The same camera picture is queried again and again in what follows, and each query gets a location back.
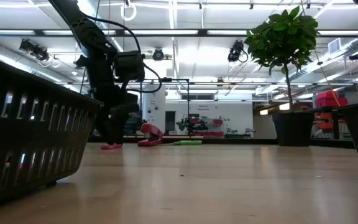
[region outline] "tree trunk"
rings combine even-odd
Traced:
[[[291,94],[291,85],[290,85],[290,77],[288,74],[288,67],[284,63],[284,69],[285,69],[285,81],[287,82],[287,88],[288,88],[288,98],[290,100],[290,111],[293,111],[293,103],[292,103],[292,94]]]

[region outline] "potted plant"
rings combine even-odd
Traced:
[[[299,6],[290,13],[269,16],[269,21],[247,32],[248,54],[260,67],[268,67],[269,74],[275,67],[281,67],[285,74],[290,109],[288,113],[273,114],[278,143],[283,146],[308,146],[313,125],[313,113],[294,113],[288,64],[296,70],[313,62],[309,56],[316,48],[318,23],[311,16],[299,14]]]

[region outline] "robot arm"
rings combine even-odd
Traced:
[[[49,0],[67,23],[82,55],[77,67],[85,67],[92,98],[102,101],[104,107],[96,115],[96,129],[109,144],[122,144],[124,125],[130,112],[139,111],[137,96],[114,84],[112,67],[120,82],[144,80],[143,58],[139,51],[117,52],[103,31],[89,20],[76,0]]]

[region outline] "red stapler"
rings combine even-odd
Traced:
[[[140,131],[144,133],[144,136],[147,137],[147,139],[138,142],[138,146],[156,146],[162,144],[162,132],[158,127],[145,123],[142,124]]]

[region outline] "plant pot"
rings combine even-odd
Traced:
[[[313,113],[273,114],[277,142],[281,146],[309,146]]]

